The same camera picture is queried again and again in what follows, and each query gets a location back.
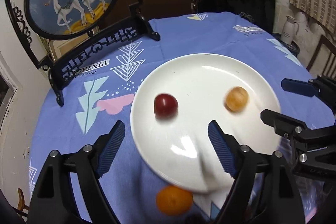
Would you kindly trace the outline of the red apple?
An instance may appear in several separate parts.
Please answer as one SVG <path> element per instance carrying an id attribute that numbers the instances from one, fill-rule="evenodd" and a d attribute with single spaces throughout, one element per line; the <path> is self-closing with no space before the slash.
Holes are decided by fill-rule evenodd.
<path id="1" fill-rule="evenodd" d="M 167 119 L 178 112 L 178 101 L 170 94 L 158 94 L 154 99 L 154 114 L 158 119 Z"/>

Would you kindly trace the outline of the white thermos jug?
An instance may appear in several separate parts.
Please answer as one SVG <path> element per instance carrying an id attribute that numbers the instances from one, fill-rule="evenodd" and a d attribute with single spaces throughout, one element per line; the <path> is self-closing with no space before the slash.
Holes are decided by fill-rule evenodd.
<path id="1" fill-rule="evenodd" d="M 282 28 L 280 40 L 286 45 L 291 45 L 291 42 L 295 35 L 297 35 L 299 25 L 295 21 L 294 17 L 287 15 L 285 24 Z"/>

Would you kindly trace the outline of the blue patterned tablecloth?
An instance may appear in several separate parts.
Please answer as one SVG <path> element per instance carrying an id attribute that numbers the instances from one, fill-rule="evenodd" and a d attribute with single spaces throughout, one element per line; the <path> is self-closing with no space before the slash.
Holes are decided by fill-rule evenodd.
<path id="1" fill-rule="evenodd" d="M 266 125 L 269 109 L 311 129 L 331 126 L 332 111 L 318 98 L 286 92 L 285 78 L 310 73 L 268 32 L 230 12 L 154 19 L 160 41 L 147 37 L 114 43 L 81 68 L 63 90 L 64 105 L 49 92 L 30 152 L 31 211 L 56 222 L 54 190 L 38 190 L 45 160 L 85 153 L 121 121 L 123 141 L 99 183 L 121 223 L 183 223 L 200 214 L 212 220 L 234 182 L 208 136 L 215 121 L 251 151 L 281 152 L 287 139 Z"/>

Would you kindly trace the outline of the white round plate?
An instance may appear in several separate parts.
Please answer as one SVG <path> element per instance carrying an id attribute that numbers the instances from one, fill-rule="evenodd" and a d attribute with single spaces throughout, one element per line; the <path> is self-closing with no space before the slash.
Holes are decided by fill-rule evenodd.
<path id="1" fill-rule="evenodd" d="M 224 100 L 237 86 L 247 91 L 249 101 L 234 113 Z M 178 101 L 178 112 L 171 118 L 155 117 L 154 99 L 162 93 Z M 265 109 L 281 108 L 260 73 L 231 57 L 200 53 L 170 60 L 144 79 L 131 106 L 130 128 L 139 154 L 159 177 L 206 193 L 228 189 L 233 182 L 209 140 L 209 123 L 216 121 L 224 133 L 255 152 L 270 154 L 280 137 L 261 121 Z"/>

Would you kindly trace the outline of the orange tangerine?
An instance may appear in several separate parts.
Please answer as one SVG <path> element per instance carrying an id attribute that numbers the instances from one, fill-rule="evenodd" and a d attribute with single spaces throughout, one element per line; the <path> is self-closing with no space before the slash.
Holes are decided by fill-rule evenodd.
<path id="1" fill-rule="evenodd" d="M 164 187 L 156 195 L 158 210 L 168 216 L 179 216 L 187 213 L 193 205 L 193 194 L 176 186 Z"/>

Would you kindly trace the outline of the tan round fruit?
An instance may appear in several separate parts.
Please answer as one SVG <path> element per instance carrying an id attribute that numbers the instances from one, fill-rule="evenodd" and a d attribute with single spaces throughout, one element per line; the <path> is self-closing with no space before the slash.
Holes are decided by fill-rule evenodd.
<path id="1" fill-rule="evenodd" d="M 238 113 L 245 109 L 249 101 L 247 91 L 242 87 L 232 88 L 226 95 L 224 106 L 231 112 Z"/>

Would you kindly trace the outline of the round deer screen on stand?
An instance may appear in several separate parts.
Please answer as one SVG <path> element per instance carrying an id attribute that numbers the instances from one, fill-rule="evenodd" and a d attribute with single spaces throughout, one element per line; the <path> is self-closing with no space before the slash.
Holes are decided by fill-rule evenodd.
<path id="1" fill-rule="evenodd" d="M 63 106 L 63 89 L 75 78 L 81 66 L 104 46 L 132 41 L 141 36 L 160 40 L 141 14 L 143 0 L 129 6 L 130 15 L 99 30 L 98 26 L 112 12 L 117 0 L 23 0 L 18 7 L 4 0 L 15 33 L 37 69 L 48 73 L 58 105 Z M 51 53 L 39 59 L 31 49 L 32 34 L 50 42 L 85 36 L 84 42 L 56 59 Z"/>

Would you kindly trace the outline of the wooden chair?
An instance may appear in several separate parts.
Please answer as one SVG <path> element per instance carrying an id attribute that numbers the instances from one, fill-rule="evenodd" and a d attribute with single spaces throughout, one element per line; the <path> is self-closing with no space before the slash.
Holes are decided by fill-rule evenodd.
<path id="1" fill-rule="evenodd" d="M 335 79 L 335 42 L 321 35 L 306 69 L 313 77 L 327 76 Z"/>

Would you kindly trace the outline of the small round side table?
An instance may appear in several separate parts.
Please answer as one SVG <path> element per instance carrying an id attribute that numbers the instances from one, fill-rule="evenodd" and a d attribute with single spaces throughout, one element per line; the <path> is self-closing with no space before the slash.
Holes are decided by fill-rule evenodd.
<path id="1" fill-rule="evenodd" d="M 290 51 L 290 53 L 291 53 L 292 55 L 294 55 L 295 57 L 298 56 L 298 54 L 300 53 L 300 48 L 299 48 L 299 46 L 298 46 L 294 41 L 292 41 L 290 44 L 287 44 L 287 43 L 284 43 L 284 42 L 281 40 L 281 34 L 279 34 L 279 33 L 273 33 L 272 35 L 273 35 L 273 37 L 274 37 L 275 39 L 277 39 L 277 40 L 278 40 L 284 47 L 286 47 L 286 48 Z"/>

